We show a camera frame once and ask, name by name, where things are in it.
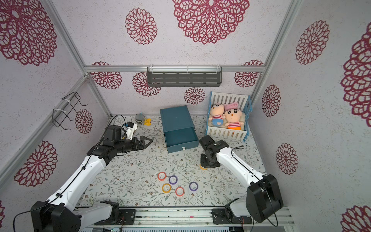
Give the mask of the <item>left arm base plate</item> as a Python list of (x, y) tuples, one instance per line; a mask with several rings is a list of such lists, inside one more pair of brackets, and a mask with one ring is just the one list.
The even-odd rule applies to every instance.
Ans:
[(97, 226), (113, 226), (113, 225), (134, 225), (136, 210), (135, 209), (120, 209), (119, 213), (114, 213), (106, 220), (99, 221), (94, 225)]

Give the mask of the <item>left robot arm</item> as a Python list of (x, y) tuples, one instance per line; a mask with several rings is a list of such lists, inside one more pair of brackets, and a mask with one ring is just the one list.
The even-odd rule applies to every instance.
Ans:
[(129, 140), (102, 140), (95, 145), (72, 176), (46, 201), (37, 201), (31, 208), (36, 232), (78, 232), (96, 223), (120, 222), (118, 203), (102, 201), (88, 208), (76, 209), (80, 197), (113, 158), (131, 151), (146, 149), (152, 139), (140, 136)]

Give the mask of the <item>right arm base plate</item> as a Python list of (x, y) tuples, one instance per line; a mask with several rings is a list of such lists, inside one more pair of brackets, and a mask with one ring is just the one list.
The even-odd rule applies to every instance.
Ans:
[(213, 208), (211, 211), (213, 224), (222, 225), (222, 224), (252, 224), (252, 218), (248, 216), (235, 216), (231, 210), (226, 208)]

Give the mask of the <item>teal three-drawer cabinet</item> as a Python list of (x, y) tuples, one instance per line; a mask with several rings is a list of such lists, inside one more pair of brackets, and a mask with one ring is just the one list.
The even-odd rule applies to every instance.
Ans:
[(195, 126), (186, 105), (161, 109), (160, 116), (169, 153), (199, 146)]

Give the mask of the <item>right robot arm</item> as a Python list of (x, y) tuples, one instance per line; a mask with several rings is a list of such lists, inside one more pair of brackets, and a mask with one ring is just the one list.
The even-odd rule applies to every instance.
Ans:
[(235, 153), (225, 141), (215, 141), (211, 136), (200, 140), (203, 168), (226, 167), (246, 189), (246, 197), (238, 198), (224, 206), (213, 209), (214, 224), (262, 223), (284, 207), (277, 179), (255, 170)]

